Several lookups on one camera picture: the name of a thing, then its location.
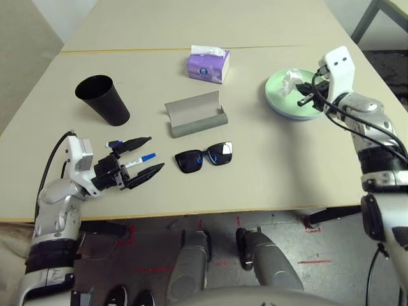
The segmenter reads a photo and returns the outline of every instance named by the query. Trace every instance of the black cup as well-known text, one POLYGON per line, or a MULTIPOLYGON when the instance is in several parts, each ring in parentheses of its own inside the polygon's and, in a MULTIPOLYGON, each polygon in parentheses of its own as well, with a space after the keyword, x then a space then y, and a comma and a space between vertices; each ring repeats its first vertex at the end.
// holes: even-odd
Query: black cup
POLYGON ((121 126, 130 118, 130 113, 117 94, 109 76, 90 76, 79 83, 75 89, 75 95, 112 126, 121 126))

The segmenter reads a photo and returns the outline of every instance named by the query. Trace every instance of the blue pen cap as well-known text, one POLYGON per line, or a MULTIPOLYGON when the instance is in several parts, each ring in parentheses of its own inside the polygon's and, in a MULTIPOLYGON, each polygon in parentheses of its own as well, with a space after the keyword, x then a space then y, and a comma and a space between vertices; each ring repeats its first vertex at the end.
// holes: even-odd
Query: blue pen cap
POLYGON ((142 161, 143 162, 148 161, 149 159, 152 159, 155 156, 156 156, 156 153, 151 153, 149 155, 144 155, 144 156, 142 156, 142 161))

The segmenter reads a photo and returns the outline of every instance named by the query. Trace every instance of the sunglasses lens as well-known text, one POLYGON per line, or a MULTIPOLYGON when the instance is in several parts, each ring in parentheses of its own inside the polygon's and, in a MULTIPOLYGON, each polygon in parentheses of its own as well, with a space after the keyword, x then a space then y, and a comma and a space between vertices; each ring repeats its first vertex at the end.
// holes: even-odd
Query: sunglasses lens
POLYGON ((213 164, 228 164, 232 160, 232 142, 222 142, 212 145, 207 150, 213 164))
POLYGON ((201 151, 185 151, 175 156, 176 162, 180 170, 184 173, 191 173, 201 169, 203 165, 203 154, 201 151))

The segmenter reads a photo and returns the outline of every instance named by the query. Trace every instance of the white tissue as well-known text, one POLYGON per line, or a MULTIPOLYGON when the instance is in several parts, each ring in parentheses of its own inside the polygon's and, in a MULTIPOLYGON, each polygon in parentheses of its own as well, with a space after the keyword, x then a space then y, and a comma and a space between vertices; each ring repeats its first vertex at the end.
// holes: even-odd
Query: white tissue
POLYGON ((278 89, 278 92, 286 97, 293 89, 296 89, 297 84, 303 84, 304 82, 299 69, 289 69, 282 80, 282 88, 278 89))
POLYGON ((225 50, 218 48, 218 47, 192 45, 191 54, 192 55, 212 55, 212 56, 224 57, 225 50))

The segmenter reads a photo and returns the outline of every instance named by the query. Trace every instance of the metal table leg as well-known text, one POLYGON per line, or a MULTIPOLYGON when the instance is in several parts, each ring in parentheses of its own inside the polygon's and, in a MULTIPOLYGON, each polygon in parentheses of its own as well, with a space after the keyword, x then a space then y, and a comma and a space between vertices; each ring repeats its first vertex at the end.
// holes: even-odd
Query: metal table leg
POLYGON ((361 212, 361 205, 346 206, 346 207, 331 207, 309 215, 305 220, 307 227, 313 228, 313 225, 330 221, 334 219, 340 219, 347 217, 348 215, 354 215, 361 212))
POLYGON ((408 33, 408 16, 401 11, 398 11, 391 3, 387 0, 381 0, 378 7, 383 11, 389 18, 391 18, 396 24, 398 24, 405 32, 408 33))
POLYGON ((362 16, 360 22, 356 26, 356 29, 351 35, 351 39, 355 43, 359 43, 361 37, 363 37, 365 31, 370 26, 371 22, 373 21, 374 17, 377 15, 379 11, 379 4, 380 0, 372 0, 368 8, 366 9, 364 15, 362 16))
POLYGON ((131 230, 126 225, 106 221, 83 221, 80 231, 100 235, 113 235, 121 240, 127 240, 131 235, 131 230))

